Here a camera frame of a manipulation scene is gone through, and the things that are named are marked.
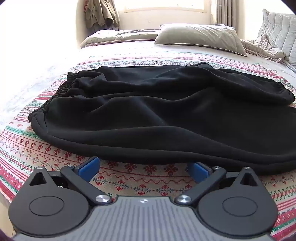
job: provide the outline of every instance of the triangular hole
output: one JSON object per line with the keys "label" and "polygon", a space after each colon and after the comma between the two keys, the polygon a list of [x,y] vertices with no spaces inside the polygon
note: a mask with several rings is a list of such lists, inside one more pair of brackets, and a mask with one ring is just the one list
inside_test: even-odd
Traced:
{"label": "triangular hole", "polygon": [[252,187],[257,187],[258,186],[256,181],[254,180],[254,177],[249,173],[246,173],[244,175],[244,177],[242,178],[240,184],[248,185],[248,186],[252,186]]}
{"label": "triangular hole", "polygon": [[42,172],[38,172],[36,173],[33,180],[31,181],[30,186],[36,186],[36,185],[41,185],[45,183],[46,183],[46,180],[44,179]]}

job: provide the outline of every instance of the gray quilted pillow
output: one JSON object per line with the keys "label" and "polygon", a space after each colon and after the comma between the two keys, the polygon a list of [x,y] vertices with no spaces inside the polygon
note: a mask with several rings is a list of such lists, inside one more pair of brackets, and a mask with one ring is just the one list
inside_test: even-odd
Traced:
{"label": "gray quilted pillow", "polygon": [[258,37],[263,34],[266,34],[271,45],[284,51],[285,60],[296,68],[296,16],[286,16],[263,9],[263,23]]}

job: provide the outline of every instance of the white logo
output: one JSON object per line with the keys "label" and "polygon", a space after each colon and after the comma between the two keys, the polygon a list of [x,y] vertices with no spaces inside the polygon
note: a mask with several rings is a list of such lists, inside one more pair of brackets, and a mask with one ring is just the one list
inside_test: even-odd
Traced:
{"label": "white logo", "polygon": [[147,199],[141,199],[139,202],[146,203],[146,202],[149,202],[149,201]]}

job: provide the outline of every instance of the striped blanket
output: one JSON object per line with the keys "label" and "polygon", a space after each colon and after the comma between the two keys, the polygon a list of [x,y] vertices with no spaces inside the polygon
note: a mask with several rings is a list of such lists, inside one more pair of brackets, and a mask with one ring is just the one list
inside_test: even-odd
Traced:
{"label": "striped blanket", "polygon": [[[193,52],[150,52],[145,49],[140,56],[114,54],[112,58],[91,56],[69,71],[95,69],[103,65],[147,66],[147,65],[192,65],[207,62],[214,68],[229,68],[255,74],[281,82],[296,93],[296,89],[276,71],[260,64],[247,64],[228,58]],[[0,191],[11,202],[27,177],[37,166],[49,171],[59,170],[65,165],[79,165],[87,157],[55,148],[41,140],[32,130],[28,115],[42,106],[66,80],[67,73],[58,77],[44,92],[38,95],[0,131]],[[260,177],[270,195],[278,205],[279,216],[272,236],[280,240],[296,230],[296,171],[281,175]],[[195,182],[188,175],[186,164],[138,165],[102,161],[100,171],[90,183],[110,195],[172,196],[193,187]]]}

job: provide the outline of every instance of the blue gripper pad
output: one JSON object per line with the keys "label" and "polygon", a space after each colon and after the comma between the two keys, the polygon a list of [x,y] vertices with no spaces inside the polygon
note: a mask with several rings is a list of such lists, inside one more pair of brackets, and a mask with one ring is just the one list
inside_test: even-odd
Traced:
{"label": "blue gripper pad", "polygon": [[95,157],[93,160],[90,160],[85,166],[78,170],[77,175],[80,176],[83,180],[89,182],[100,170],[100,159]]}
{"label": "blue gripper pad", "polygon": [[196,183],[200,183],[210,175],[210,173],[198,163],[188,163],[187,169],[189,175]]}

